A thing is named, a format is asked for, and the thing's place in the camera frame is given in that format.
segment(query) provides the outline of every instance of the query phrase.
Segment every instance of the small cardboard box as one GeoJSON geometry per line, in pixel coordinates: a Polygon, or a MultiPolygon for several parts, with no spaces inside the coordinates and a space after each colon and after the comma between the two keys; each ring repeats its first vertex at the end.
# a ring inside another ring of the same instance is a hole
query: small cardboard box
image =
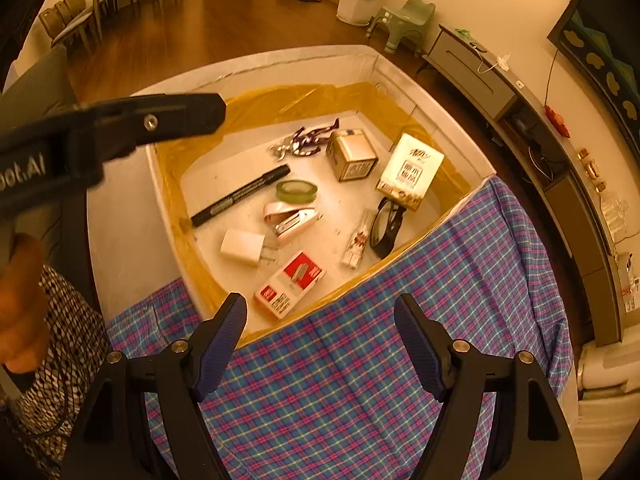
{"type": "Polygon", "coordinates": [[[278,319],[285,317],[325,270],[300,251],[255,291],[255,299],[278,319]]]}
{"type": "Polygon", "coordinates": [[[329,138],[326,156],[339,182],[367,178],[378,163],[376,150],[361,128],[335,130],[329,138]]]}
{"type": "Polygon", "coordinates": [[[409,134],[402,134],[376,189],[411,211],[420,207],[444,155],[409,134]]]}

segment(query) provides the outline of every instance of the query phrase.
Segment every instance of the brown packing tape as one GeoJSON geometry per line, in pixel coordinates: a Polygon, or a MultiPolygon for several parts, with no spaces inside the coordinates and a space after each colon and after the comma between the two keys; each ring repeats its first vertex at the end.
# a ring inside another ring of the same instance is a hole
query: brown packing tape
{"type": "MultiPolygon", "coordinates": [[[[209,305],[213,316],[226,298],[224,290],[209,273],[206,263],[196,247],[193,229],[188,220],[186,204],[180,190],[180,179],[184,172],[202,155],[210,152],[226,134],[266,126],[268,124],[315,118],[354,110],[363,113],[389,139],[395,141],[400,134],[408,133],[436,150],[441,150],[433,141],[430,132],[414,118],[398,107],[389,97],[368,82],[355,83],[336,88],[331,85],[297,85],[259,89],[246,92],[226,103],[226,119],[218,131],[210,136],[174,140],[156,144],[158,167],[162,175],[162,194],[172,234],[175,251],[182,268],[186,269],[200,293],[209,305]]],[[[251,343],[268,333],[295,322],[323,305],[337,299],[345,292],[369,279],[408,247],[423,238],[436,226],[459,200],[471,192],[471,186],[460,175],[453,163],[445,157],[431,183],[432,190],[444,212],[441,218],[404,247],[394,251],[384,260],[371,267],[365,274],[345,283],[322,300],[304,308],[293,316],[278,322],[270,330],[244,336],[239,346],[251,343]]]]}

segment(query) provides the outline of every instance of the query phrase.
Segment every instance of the green tape roll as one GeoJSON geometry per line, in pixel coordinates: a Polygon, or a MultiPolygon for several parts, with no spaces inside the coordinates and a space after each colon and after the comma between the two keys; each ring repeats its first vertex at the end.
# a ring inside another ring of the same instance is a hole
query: green tape roll
{"type": "Polygon", "coordinates": [[[276,196],[289,204],[313,202],[318,186],[306,180],[283,180],[276,184],[276,196]]]}

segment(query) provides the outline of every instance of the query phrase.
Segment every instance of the white flower pot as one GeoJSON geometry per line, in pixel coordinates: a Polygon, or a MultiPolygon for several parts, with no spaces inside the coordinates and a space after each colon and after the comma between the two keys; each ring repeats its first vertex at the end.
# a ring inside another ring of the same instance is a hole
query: white flower pot
{"type": "Polygon", "coordinates": [[[350,25],[366,27],[379,8],[380,0],[340,0],[338,19],[350,25]]]}

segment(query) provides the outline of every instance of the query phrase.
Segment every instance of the blue gripper pad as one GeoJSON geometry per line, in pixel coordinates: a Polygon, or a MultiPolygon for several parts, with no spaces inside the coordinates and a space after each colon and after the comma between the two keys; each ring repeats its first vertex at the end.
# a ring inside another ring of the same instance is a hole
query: blue gripper pad
{"type": "Polygon", "coordinates": [[[454,383],[448,350],[452,339],[440,323],[427,319],[410,294],[396,299],[394,322],[420,384],[442,402],[454,383]]]}
{"type": "MultiPolygon", "coordinates": [[[[246,324],[246,301],[242,295],[237,292],[229,294],[210,323],[216,324],[217,330],[200,357],[199,377],[192,389],[198,402],[202,402],[220,385],[226,366],[242,335],[246,324]]],[[[190,343],[194,336],[197,338],[196,332],[189,339],[190,343]]]]}

